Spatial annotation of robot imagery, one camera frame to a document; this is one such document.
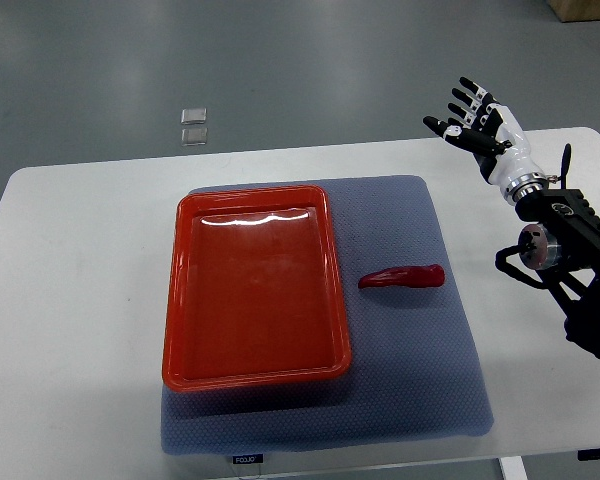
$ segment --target robotic arm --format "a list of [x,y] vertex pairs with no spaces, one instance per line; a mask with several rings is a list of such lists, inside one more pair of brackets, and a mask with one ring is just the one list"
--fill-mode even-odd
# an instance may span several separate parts
[[[580,190],[566,188],[571,146],[565,147],[559,177],[547,176],[531,159],[529,142],[511,111],[489,92],[462,77],[468,93],[454,88],[464,106],[449,104],[459,119],[425,117],[424,123],[445,141],[474,154],[483,178],[500,187],[527,225],[517,245],[496,255],[496,267],[531,287],[546,289],[566,314],[567,340],[600,358],[600,218]],[[549,183],[561,180],[560,189]],[[518,254],[539,277],[532,278],[507,262]],[[591,269],[582,284],[572,272]],[[577,297],[572,299],[564,287]]]

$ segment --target red chili pepper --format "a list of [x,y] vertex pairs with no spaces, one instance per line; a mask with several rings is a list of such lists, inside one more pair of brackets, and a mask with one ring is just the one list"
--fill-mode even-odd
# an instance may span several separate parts
[[444,268],[440,265],[391,267],[365,275],[358,281],[358,288],[401,287],[427,288],[439,287],[444,283]]

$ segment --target cardboard box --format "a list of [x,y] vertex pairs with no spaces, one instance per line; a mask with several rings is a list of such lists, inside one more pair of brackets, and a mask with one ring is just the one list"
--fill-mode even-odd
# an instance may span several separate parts
[[561,22],[600,20],[600,0],[547,0]]

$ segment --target red tray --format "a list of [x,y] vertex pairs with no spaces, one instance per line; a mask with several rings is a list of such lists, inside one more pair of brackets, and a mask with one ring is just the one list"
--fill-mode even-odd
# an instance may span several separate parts
[[322,188],[198,193],[180,202],[162,365],[167,387],[325,380],[350,363]]

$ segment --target white table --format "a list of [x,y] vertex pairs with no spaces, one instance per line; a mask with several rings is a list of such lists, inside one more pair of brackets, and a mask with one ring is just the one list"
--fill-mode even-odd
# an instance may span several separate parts
[[[600,215],[600,136],[529,132],[534,158]],[[438,213],[495,423],[454,437],[267,455],[262,473],[600,447],[600,361],[564,339],[550,295],[496,271],[522,226],[470,154],[440,139],[36,167],[0,203],[0,478],[215,478],[226,458],[160,448],[175,208],[197,187],[414,174]]]

